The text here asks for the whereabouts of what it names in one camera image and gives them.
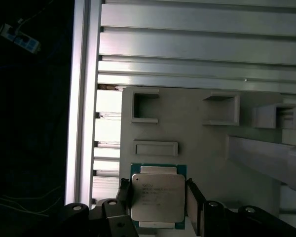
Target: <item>metal frame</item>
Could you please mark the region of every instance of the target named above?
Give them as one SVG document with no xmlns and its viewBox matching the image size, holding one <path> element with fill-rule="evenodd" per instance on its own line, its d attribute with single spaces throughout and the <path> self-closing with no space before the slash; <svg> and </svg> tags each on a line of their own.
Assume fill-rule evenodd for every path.
<svg viewBox="0 0 296 237">
<path fill-rule="evenodd" d="M 101 0 L 76 0 L 65 204 L 91 206 Z"/>
<path fill-rule="evenodd" d="M 120 140 L 119 129 L 117 135 L 101 135 L 105 132 L 103 126 L 119 125 L 120 121 L 96 121 L 95 112 L 120 113 L 120 101 L 110 107 L 99 105 L 97 83 L 296 94 L 296 26 L 276 21 L 280 8 L 293 8 L 288 12 L 296 14 L 296 0 L 106 0 L 103 11 L 102 2 L 75 1 L 66 204 L 90 206 L 94 141 Z M 123 2 L 128 4 L 119 8 Z M 210 7 L 202 9 L 208 3 Z M 234 6 L 228 9 L 226 4 Z M 211 18 L 212 14 L 205 19 L 204 14 L 195 13 L 193 6 L 203 13 L 225 9 L 226 19 L 247 19 L 250 15 L 249 27 L 243 28 L 241 21 L 230 26 L 216 24 L 220 19 Z M 246 14 L 250 7 L 254 11 L 260 7 L 263 19 L 272 12 L 272 32 L 267 26 L 259 27 L 260 18 L 252 15 L 254 11 Z M 148 20 L 130 9 L 140 10 Z M 178 9 L 182 9 L 182 17 L 194 13 L 199 21 L 210 24 L 176 19 Z M 165 13 L 174 20 L 158 20 Z M 285 15 L 294 21 L 296 16 L 290 13 Z M 203 47 L 195 47 L 200 42 Z M 118 92 L 110 94 L 115 95 L 110 96 L 111 100 L 121 98 Z"/>
</svg>

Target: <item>rectangular slot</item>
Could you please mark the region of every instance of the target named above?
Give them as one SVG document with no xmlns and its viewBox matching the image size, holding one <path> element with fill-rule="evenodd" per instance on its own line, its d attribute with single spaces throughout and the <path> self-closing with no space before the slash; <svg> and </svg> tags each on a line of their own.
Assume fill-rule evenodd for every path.
<svg viewBox="0 0 296 237">
<path fill-rule="evenodd" d="M 294 128 L 294 109 L 276 108 L 276 128 L 293 129 Z"/>
<path fill-rule="evenodd" d="M 177 142 L 134 141 L 134 154 L 145 156 L 178 156 Z"/>
<path fill-rule="evenodd" d="M 253 109 L 253 127 L 296 129 L 296 104 L 277 103 Z"/>
<path fill-rule="evenodd" d="M 204 125 L 239 125 L 240 95 L 228 92 L 211 92 L 203 99 L 207 103 Z"/>
<path fill-rule="evenodd" d="M 131 122 L 158 123 L 157 118 L 151 118 L 149 114 L 152 100 L 159 97 L 159 90 L 138 90 L 133 92 Z"/>
</svg>

